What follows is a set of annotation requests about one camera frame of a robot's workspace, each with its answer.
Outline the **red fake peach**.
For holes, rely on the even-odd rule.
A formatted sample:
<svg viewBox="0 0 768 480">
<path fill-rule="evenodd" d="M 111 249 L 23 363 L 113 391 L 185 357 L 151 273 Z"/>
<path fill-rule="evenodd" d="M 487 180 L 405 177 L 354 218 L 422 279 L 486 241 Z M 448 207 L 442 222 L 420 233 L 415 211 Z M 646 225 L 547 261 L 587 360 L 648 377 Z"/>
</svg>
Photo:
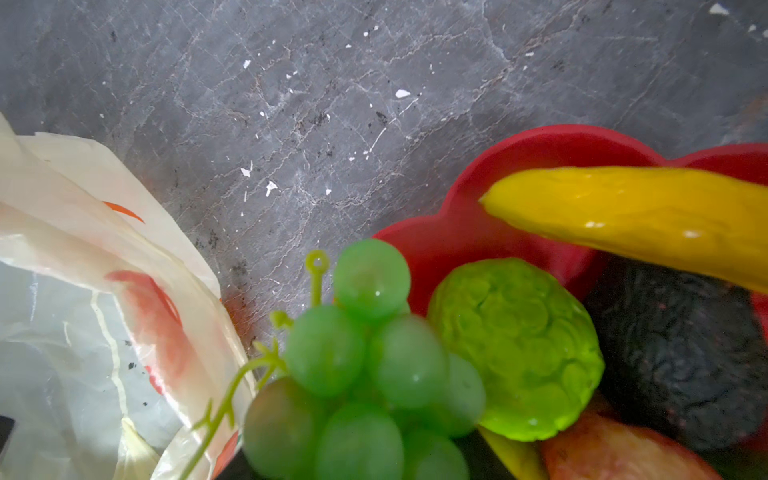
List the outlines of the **red fake peach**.
<svg viewBox="0 0 768 480">
<path fill-rule="evenodd" d="M 551 479 L 719 479 L 699 455 L 645 427 L 587 409 L 540 443 Z"/>
</svg>

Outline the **red flower-shaped plate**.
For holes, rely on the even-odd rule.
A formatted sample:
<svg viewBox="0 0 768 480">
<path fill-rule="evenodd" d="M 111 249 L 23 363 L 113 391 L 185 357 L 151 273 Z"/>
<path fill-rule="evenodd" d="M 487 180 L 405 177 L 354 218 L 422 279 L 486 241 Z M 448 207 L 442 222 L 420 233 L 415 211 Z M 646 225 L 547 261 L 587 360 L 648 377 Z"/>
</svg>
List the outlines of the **red flower-shaped plate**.
<svg viewBox="0 0 768 480">
<path fill-rule="evenodd" d="M 515 135 L 379 233 L 482 374 L 486 430 L 554 437 L 595 391 L 695 451 L 767 446 L 767 147 L 668 161 L 598 127 Z"/>
</svg>

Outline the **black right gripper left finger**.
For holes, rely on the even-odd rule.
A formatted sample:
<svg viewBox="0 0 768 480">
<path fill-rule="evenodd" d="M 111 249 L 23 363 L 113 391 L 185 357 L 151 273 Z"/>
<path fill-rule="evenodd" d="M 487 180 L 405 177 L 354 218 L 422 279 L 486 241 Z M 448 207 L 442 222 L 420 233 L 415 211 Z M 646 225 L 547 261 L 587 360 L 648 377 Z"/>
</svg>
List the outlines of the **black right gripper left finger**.
<svg viewBox="0 0 768 480">
<path fill-rule="evenodd" d="M 214 477 L 215 480 L 264 480 L 248 463 L 239 450 L 226 467 Z"/>
</svg>

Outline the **green fake grape bunch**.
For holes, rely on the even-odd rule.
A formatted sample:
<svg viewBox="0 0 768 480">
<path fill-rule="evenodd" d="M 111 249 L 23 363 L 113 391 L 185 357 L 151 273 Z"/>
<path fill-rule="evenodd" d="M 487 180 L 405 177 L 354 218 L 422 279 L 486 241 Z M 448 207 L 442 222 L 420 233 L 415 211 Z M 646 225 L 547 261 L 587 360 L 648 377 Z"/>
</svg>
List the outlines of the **green fake grape bunch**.
<svg viewBox="0 0 768 480">
<path fill-rule="evenodd" d="M 306 268 L 309 308 L 274 312 L 285 342 L 261 345 L 233 379 L 265 372 L 238 423 L 250 466 L 264 479 L 468 478 L 453 440 L 476 428 L 485 388 L 410 310 L 404 256 L 367 239 L 336 264 L 313 251 Z"/>
</svg>

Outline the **yellow fake banana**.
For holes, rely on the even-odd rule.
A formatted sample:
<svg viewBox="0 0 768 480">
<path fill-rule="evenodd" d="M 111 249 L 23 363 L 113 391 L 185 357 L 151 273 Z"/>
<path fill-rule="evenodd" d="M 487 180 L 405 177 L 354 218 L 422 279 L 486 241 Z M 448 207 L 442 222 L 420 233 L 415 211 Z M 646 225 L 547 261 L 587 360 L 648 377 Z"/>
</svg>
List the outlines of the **yellow fake banana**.
<svg viewBox="0 0 768 480">
<path fill-rule="evenodd" d="M 520 171 L 479 199 L 510 226 L 767 291 L 767 189 L 672 167 Z"/>
</svg>

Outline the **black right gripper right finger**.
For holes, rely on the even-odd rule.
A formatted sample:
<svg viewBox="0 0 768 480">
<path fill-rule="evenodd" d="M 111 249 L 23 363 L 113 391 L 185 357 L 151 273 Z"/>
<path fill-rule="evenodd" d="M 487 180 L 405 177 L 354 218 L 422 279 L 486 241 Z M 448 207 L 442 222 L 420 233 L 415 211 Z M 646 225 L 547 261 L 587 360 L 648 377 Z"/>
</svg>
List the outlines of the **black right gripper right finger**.
<svg viewBox="0 0 768 480">
<path fill-rule="evenodd" d="M 464 456 L 471 480 L 515 480 L 516 477 L 497 457 L 478 429 L 454 444 Z"/>
</svg>

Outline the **green fake custard apple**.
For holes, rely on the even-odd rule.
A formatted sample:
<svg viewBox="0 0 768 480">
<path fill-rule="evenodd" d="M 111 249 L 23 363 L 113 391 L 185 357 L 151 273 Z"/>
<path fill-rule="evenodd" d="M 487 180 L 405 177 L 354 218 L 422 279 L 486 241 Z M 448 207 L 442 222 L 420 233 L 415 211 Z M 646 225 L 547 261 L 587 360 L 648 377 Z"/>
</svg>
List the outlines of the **green fake custard apple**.
<svg viewBox="0 0 768 480">
<path fill-rule="evenodd" d="M 455 268 L 427 318 L 444 345 L 482 378 L 481 426 L 521 442 L 552 438 L 591 401 L 605 361 L 582 303 L 546 271 L 518 258 Z"/>
</svg>

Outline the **yellow fake fruit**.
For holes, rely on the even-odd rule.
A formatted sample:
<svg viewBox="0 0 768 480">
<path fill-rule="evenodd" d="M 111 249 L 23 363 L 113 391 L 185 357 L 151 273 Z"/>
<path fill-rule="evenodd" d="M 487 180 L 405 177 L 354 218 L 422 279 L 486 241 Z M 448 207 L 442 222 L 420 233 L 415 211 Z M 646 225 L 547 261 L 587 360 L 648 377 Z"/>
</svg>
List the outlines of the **yellow fake fruit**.
<svg viewBox="0 0 768 480">
<path fill-rule="evenodd" d="M 496 457 L 516 479 L 549 479 L 535 443 L 511 440 L 484 427 L 480 427 L 479 432 Z"/>
</svg>

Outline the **cream printed plastic bag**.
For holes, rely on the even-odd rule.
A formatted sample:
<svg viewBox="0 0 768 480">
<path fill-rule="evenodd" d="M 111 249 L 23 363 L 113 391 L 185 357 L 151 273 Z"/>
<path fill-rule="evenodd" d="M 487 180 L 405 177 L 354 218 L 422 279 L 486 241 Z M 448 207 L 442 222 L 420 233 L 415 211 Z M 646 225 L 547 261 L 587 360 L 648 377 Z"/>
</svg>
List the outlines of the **cream printed plastic bag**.
<svg viewBox="0 0 768 480">
<path fill-rule="evenodd" d="M 219 282 L 101 143 L 1 126 L 5 479 L 211 479 L 246 353 Z"/>
</svg>

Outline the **dark purple fake eggplant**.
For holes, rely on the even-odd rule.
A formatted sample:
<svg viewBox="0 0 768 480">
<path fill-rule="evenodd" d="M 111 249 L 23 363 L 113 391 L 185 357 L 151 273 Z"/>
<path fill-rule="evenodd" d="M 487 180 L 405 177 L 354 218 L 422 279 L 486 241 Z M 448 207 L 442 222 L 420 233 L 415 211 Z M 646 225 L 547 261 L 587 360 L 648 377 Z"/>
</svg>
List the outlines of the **dark purple fake eggplant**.
<svg viewBox="0 0 768 480">
<path fill-rule="evenodd" d="M 624 420 L 694 451 L 758 432 L 767 341 L 748 290 L 614 257 L 584 305 L 605 360 L 600 390 Z"/>
</svg>

